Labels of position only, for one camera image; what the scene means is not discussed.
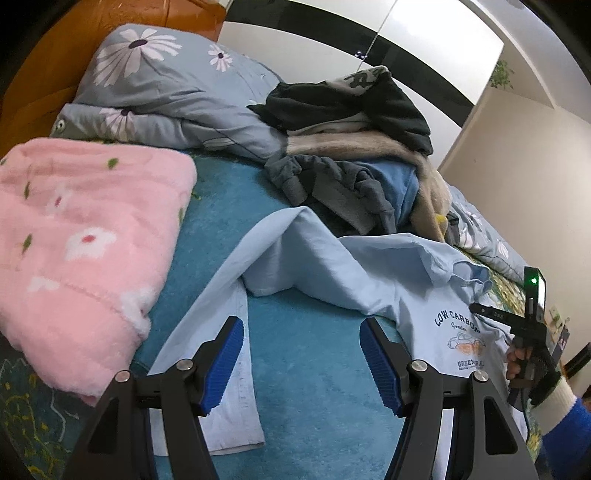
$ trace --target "pink fleece blanket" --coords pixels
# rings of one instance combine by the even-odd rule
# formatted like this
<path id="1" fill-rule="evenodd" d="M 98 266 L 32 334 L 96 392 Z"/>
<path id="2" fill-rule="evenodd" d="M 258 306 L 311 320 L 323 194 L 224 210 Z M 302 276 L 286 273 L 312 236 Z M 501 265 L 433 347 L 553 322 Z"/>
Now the pink fleece blanket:
<path id="1" fill-rule="evenodd" d="M 150 332 L 197 180 L 184 154 L 40 138 L 0 160 L 0 329 L 92 403 Z"/>

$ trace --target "light blue shirt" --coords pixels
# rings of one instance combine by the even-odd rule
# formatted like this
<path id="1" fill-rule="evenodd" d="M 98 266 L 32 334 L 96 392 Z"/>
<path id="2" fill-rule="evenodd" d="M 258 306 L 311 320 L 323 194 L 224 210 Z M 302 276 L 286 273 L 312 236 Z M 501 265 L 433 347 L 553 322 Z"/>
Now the light blue shirt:
<path id="1" fill-rule="evenodd" d="M 192 357 L 229 315 L 239 316 L 245 321 L 244 346 L 220 406 L 201 423 L 210 451 L 231 453 L 262 445 L 246 290 L 265 296 L 295 287 L 310 297 L 393 320 L 413 358 L 463 377 L 484 369 L 503 396 L 508 327 L 475 318 L 468 309 L 473 301 L 492 304 L 486 295 L 491 285 L 486 267 L 472 264 L 447 244 L 410 233 L 337 239 L 309 208 L 280 210 L 243 237 L 170 335 L 150 373 Z M 444 412 L 442 420 L 436 480 L 445 476 L 451 413 Z M 515 410 L 514 418 L 525 432 L 521 413 Z M 165 455 L 158 413 L 152 423 L 154 453 Z"/>

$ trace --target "car graphic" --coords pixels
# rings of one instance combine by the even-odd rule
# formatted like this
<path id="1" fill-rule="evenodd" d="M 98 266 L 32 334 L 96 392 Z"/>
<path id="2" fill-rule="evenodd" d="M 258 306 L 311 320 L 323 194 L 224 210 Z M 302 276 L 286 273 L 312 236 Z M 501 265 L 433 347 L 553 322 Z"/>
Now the car graphic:
<path id="1" fill-rule="evenodd" d="M 470 355 L 471 353 L 480 355 L 482 349 L 486 347 L 486 343 L 480 338 L 459 332 L 454 338 L 448 341 L 447 347 L 459 350 L 465 355 Z"/>

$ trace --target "orange wooden headboard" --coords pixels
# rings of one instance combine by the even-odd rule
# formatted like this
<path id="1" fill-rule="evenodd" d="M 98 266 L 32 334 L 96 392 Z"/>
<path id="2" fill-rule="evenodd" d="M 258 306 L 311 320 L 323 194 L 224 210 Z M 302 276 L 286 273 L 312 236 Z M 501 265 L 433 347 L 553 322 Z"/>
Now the orange wooden headboard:
<path id="1" fill-rule="evenodd" d="M 19 143 L 49 135 L 96 49 L 116 27 L 156 25 L 216 41 L 225 16 L 215 0 L 80 0 L 35 45 L 4 94 L 0 157 Z"/>

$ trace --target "white wardrobe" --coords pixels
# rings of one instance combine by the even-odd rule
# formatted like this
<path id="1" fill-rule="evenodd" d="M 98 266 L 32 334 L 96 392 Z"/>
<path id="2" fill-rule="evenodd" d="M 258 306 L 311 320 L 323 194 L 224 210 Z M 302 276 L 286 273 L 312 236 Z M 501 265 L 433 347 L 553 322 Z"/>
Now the white wardrobe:
<path id="1" fill-rule="evenodd" d="M 436 166 L 503 48 L 460 0 L 233 0 L 219 42 L 288 83 L 386 65 L 429 123 Z"/>

